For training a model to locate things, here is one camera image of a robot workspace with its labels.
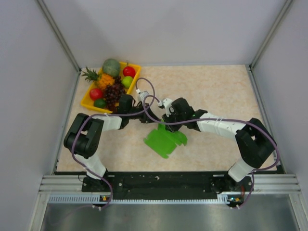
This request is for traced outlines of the green paper box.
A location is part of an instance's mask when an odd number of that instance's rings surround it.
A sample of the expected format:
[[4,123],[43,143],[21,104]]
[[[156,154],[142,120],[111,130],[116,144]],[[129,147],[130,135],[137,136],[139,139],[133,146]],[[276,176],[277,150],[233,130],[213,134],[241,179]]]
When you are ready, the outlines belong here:
[[143,142],[159,156],[168,159],[178,146],[186,146],[188,139],[184,133],[170,132],[165,125],[158,123],[157,128],[153,129]]

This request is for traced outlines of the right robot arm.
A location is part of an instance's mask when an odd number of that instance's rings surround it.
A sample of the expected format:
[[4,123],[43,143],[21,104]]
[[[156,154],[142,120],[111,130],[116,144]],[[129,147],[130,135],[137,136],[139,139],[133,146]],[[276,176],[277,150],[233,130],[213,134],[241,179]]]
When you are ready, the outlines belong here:
[[195,111],[184,98],[174,101],[166,98],[160,101],[158,106],[165,110],[162,119],[168,131],[176,132],[186,126],[188,129],[214,133],[237,143],[241,156],[230,167],[224,179],[229,190],[237,190],[246,175],[260,169],[277,147],[259,119],[224,119],[207,110]]

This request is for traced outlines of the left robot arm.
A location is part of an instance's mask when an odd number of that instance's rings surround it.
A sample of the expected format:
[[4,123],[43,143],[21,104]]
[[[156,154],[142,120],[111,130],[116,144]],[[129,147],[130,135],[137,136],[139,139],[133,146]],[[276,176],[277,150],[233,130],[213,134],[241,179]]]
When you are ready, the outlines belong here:
[[85,168],[87,177],[99,191],[104,191],[110,186],[107,168],[97,153],[102,132],[123,129],[134,119],[141,123],[152,123],[149,116],[160,120],[151,111],[148,103],[139,102],[136,106],[134,103],[131,95],[124,94],[115,110],[117,114],[95,114],[91,117],[79,113],[64,138],[64,147],[70,151],[72,158]]

